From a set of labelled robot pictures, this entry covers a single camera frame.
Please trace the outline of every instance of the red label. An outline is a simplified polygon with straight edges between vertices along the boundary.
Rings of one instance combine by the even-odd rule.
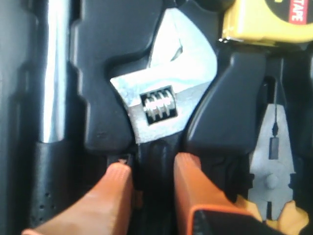
[[[289,23],[307,24],[309,0],[290,0]]]

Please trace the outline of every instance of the wrench jaw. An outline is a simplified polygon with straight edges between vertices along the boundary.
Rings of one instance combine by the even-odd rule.
[[[293,198],[289,187],[295,173],[284,107],[277,105],[279,148],[278,159],[269,159],[269,142],[275,122],[275,105],[269,104],[263,119],[254,152],[250,155],[250,173],[254,174],[253,188],[248,191],[248,200],[257,204],[262,220],[267,219],[268,202],[271,202],[271,219],[277,220],[284,205]]]
[[[111,79],[130,117],[136,143],[182,131],[216,73],[217,58],[205,36],[178,9],[167,9],[148,68]],[[172,92],[176,115],[150,124],[141,97],[153,97],[164,88]],[[162,97],[155,99],[156,110],[164,105]]]

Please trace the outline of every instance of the black plastic tool case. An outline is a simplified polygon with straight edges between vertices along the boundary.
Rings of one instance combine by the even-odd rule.
[[[230,199],[244,194],[251,187],[247,154],[255,147],[264,107],[273,101],[273,83],[278,81],[278,103],[286,107],[297,172],[291,187],[297,205],[313,215],[313,44],[288,50],[222,44],[219,11],[231,1],[223,2],[73,0],[67,97],[67,139],[75,153],[72,202],[100,179],[107,164],[132,155],[135,186],[147,193],[143,209],[134,212],[129,233],[172,234],[171,166],[178,150],[199,155],[203,171]],[[211,43],[218,74],[184,132],[137,150],[128,116],[109,79],[145,68],[162,12],[177,6]],[[45,222],[49,219],[45,210],[51,210],[29,204],[45,57],[44,13],[45,1],[0,0],[0,234],[4,235]],[[34,210],[43,216],[35,217]],[[312,233],[312,224],[302,232]]]

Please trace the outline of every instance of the yellow tape measure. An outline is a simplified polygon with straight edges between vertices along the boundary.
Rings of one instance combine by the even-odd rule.
[[[313,40],[313,0],[236,0],[226,11],[223,39],[248,43]]]

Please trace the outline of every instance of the black rubber grip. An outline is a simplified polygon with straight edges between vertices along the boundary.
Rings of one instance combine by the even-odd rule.
[[[70,205],[70,157],[67,141],[36,144],[31,227],[46,222]]]

